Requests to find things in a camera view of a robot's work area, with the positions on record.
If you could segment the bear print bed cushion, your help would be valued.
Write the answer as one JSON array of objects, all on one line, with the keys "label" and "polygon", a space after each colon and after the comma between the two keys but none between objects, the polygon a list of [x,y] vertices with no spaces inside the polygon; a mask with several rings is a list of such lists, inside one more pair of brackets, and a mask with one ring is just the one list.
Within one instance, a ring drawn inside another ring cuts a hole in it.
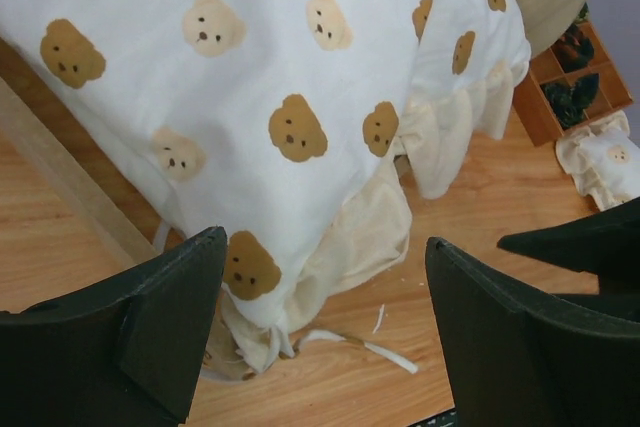
[{"label": "bear print bed cushion", "polygon": [[1,0],[1,36],[164,228],[224,228],[205,363],[233,381],[404,260],[395,158],[442,196],[531,57],[516,0]]}]

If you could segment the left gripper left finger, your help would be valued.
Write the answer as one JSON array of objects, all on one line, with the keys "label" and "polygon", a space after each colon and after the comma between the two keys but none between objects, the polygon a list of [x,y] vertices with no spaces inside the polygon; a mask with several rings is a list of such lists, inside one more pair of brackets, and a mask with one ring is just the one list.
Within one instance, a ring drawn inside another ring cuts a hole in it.
[{"label": "left gripper left finger", "polygon": [[178,426],[214,317],[227,237],[208,228],[75,292],[1,315],[5,426]]}]

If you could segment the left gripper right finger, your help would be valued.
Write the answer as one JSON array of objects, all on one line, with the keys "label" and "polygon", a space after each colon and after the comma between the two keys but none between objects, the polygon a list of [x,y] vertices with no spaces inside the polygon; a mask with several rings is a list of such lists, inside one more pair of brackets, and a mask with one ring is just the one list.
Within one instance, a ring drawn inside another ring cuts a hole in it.
[{"label": "left gripper right finger", "polygon": [[547,293],[440,237],[425,266],[458,425],[638,425],[638,294]]}]

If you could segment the wooden pet bed frame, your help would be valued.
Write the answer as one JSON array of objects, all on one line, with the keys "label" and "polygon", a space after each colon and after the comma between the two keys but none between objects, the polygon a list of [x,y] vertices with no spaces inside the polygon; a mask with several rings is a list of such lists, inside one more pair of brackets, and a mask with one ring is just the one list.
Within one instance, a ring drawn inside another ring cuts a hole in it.
[{"label": "wooden pet bed frame", "polygon": [[[534,57],[550,48],[577,16],[587,0],[516,0]],[[12,90],[1,81],[1,133],[74,214],[88,224],[105,249],[125,270],[158,255],[58,138]]]}]

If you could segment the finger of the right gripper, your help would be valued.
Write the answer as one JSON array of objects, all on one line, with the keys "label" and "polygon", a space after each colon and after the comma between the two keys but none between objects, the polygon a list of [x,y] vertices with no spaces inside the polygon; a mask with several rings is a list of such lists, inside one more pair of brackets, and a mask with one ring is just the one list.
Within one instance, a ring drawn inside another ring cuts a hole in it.
[{"label": "finger of the right gripper", "polygon": [[598,278],[602,293],[639,291],[639,200],[562,225],[509,234],[497,247]]}]

